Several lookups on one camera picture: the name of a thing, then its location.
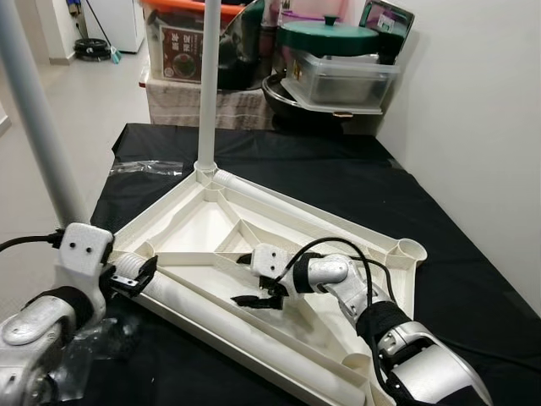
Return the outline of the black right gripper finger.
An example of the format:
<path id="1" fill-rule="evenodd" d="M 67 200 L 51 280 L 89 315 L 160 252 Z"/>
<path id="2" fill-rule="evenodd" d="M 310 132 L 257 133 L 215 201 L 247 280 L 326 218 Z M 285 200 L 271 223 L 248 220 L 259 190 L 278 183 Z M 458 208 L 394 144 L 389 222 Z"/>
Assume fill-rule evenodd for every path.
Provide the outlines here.
<path id="1" fill-rule="evenodd" d="M 270 295 L 270 297 L 259 297 L 259 295 L 236 295 L 232 297 L 233 303 L 240 308 L 250 309 L 271 309 L 281 310 L 283 306 L 282 295 Z"/>

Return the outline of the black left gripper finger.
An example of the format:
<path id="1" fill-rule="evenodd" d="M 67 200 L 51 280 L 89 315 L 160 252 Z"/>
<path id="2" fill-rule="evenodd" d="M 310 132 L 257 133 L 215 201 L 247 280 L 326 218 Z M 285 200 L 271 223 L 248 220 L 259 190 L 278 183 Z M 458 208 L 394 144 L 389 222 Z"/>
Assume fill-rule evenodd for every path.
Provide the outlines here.
<path id="1" fill-rule="evenodd" d="M 123 256 L 123 295 L 139 295 L 150 285 L 157 272 L 158 255 Z"/>

